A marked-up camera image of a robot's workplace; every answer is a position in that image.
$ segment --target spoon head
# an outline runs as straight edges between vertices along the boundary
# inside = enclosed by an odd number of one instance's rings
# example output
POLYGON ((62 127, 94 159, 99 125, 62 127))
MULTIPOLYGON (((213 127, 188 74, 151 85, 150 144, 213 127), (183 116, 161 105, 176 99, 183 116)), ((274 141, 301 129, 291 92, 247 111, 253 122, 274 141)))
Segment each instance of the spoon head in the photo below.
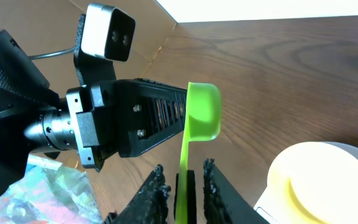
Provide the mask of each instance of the spoon head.
POLYGON ((222 96, 209 83, 189 82, 186 100, 186 125, 189 141, 210 141, 221 131, 222 96))

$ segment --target brown wooden surface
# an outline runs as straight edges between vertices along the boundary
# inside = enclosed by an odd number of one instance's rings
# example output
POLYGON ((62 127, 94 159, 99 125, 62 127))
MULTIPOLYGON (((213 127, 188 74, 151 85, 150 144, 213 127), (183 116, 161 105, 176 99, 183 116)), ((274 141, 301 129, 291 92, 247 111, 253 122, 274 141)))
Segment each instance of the brown wooden surface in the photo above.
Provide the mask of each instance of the brown wooden surface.
MULTIPOLYGON (((207 157, 254 205, 271 162, 286 147, 304 141, 358 146, 358 17, 180 24, 144 77, 183 88, 214 83, 221 90, 221 134, 190 145, 198 223, 204 223, 207 157)), ((175 186, 181 137, 138 158, 112 156, 100 174, 89 170, 102 215, 121 212, 156 164, 175 186)))

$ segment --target camera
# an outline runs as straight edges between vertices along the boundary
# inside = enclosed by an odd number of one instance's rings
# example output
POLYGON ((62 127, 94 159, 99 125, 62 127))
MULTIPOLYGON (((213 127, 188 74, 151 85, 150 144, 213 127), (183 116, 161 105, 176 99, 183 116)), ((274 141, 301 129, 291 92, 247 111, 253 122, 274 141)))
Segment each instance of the camera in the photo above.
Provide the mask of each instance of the camera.
POLYGON ((134 32, 135 20, 124 11, 92 3, 86 10, 81 50, 97 58, 125 62, 134 32))

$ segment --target brown cardboard panel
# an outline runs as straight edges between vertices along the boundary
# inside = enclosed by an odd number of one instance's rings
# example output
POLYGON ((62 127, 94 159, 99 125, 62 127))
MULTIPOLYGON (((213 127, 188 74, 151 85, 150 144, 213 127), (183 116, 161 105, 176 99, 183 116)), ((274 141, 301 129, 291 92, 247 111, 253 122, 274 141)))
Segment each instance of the brown cardboard panel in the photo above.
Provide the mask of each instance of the brown cardboard panel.
MULTIPOLYGON (((68 1, 0 1, 0 29, 6 29, 27 55, 43 54, 74 45, 81 13, 68 1)), ((72 54, 35 64, 60 96, 78 86, 72 54)))
MULTIPOLYGON (((70 0, 86 11, 93 0, 70 0)), ((136 20, 132 48, 151 61, 158 48, 171 34, 176 22, 154 0, 99 0, 98 2, 116 6, 136 20)))
POLYGON ((141 56, 135 50, 131 50, 131 54, 129 54, 128 61, 113 62, 117 79, 140 78, 149 63, 150 62, 146 60, 146 58, 141 56))

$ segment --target wood grain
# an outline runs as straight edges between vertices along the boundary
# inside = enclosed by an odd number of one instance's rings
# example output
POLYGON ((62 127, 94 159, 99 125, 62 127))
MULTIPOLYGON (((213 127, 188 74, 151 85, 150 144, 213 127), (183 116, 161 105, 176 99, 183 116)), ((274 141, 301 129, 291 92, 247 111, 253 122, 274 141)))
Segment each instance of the wood grain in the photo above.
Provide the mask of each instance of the wood grain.
MULTIPOLYGON (((286 147, 304 141, 358 147, 358 17, 180 24, 144 77, 183 88, 214 83, 222 92, 221 134, 190 145, 198 223, 205 222, 207 157, 254 205, 286 147)), ((102 215, 122 211, 157 164, 174 186, 181 137, 138 158, 115 155, 100 174, 87 171, 102 215)), ((168 205, 173 223, 173 195, 168 205)))

